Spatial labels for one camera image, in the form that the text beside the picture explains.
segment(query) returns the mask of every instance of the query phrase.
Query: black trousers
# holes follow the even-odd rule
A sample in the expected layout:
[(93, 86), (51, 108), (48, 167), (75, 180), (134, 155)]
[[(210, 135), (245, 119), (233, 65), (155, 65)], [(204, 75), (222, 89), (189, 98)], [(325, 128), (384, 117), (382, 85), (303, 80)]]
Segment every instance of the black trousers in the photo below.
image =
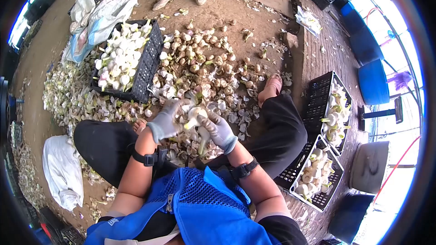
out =
[[(261, 137), (245, 144), (271, 178), (279, 176), (300, 154), (307, 143), (307, 133), (289, 95), (267, 99), (261, 116), (265, 131)], [(74, 144), (86, 162), (107, 182), (118, 187), (130, 159), (127, 146), (135, 143), (138, 135), (128, 122), (81, 121), (74, 131)], [(207, 164), (212, 169), (230, 165), (225, 155)], [(166, 161), (163, 176), (177, 168)]]

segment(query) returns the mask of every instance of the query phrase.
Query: blue mesh vest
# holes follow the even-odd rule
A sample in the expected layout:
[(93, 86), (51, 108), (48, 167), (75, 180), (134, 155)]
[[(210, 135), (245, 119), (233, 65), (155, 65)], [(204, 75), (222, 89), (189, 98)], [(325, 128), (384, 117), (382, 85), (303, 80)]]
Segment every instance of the blue mesh vest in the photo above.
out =
[[(232, 192), (234, 189), (245, 196), (246, 202)], [(137, 212), (90, 226), (84, 245), (104, 245), (105, 238), (133, 239), (157, 211), (175, 215), (187, 245), (279, 244), (250, 219), (249, 201), (240, 187), (227, 187), (209, 167), (204, 171), (179, 168), (152, 184), (147, 202)]]

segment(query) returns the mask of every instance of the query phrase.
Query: beige sandal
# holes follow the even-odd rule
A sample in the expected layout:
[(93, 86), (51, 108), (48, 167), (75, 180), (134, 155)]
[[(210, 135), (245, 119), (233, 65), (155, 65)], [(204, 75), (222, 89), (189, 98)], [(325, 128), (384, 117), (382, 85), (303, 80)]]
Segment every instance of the beige sandal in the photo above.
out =
[(154, 11), (157, 11), (158, 9), (161, 9), (161, 8), (165, 7), (165, 5), (166, 5), (168, 2), (170, 2), (170, 1), (174, 1), (174, 0), (167, 0), (167, 1), (163, 2), (163, 3), (159, 3), (159, 2), (157, 2), (156, 4), (154, 4), (154, 6), (153, 6), (153, 10), (154, 10)]

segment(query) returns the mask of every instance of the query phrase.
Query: black wrist strap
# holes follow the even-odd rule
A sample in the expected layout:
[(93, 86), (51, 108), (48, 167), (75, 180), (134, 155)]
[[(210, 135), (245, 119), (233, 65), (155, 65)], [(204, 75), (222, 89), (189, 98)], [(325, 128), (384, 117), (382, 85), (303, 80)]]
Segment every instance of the black wrist strap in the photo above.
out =
[(159, 160), (161, 160), (161, 163), (163, 163), (163, 161), (165, 160), (165, 156), (166, 156), (167, 151), (168, 150), (166, 148), (164, 148), (163, 146), (157, 146), (157, 149), (154, 151), (153, 154), (140, 155), (133, 147), (131, 150), (131, 153), (132, 153), (132, 157), (136, 161), (143, 163), (145, 167), (152, 167), (156, 163), (158, 163)]
[(235, 180), (247, 177), (248, 175), (251, 174), (251, 171), (254, 170), (254, 168), (256, 168), (256, 166), (259, 163), (257, 162), (256, 158), (253, 157), (253, 161), (251, 161), (251, 163), (249, 164), (242, 164), (238, 167), (234, 167), (230, 170), (230, 172), (232, 173), (232, 176)]

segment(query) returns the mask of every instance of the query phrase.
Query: hand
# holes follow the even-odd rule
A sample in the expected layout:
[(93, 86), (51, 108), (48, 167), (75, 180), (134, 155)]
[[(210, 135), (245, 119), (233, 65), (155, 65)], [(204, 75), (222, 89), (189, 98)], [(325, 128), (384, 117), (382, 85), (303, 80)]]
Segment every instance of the hand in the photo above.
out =
[(208, 118), (198, 115), (197, 121), (208, 130), (212, 141), (224, 150), (224, 154), (229, 154), (235, 148), (238, 137), (224, 118), (208, 110)]
[(146, 126), (150, 127), (156, 144), (159, 140), (176, 136), (183, 129), (182, 125), (175, 123), (175, 116), (181, 115), (182, 106), (189, 105), (191, 102), (189, 99), (168, 100), (162, 111), (152, 121), (147, 122)]

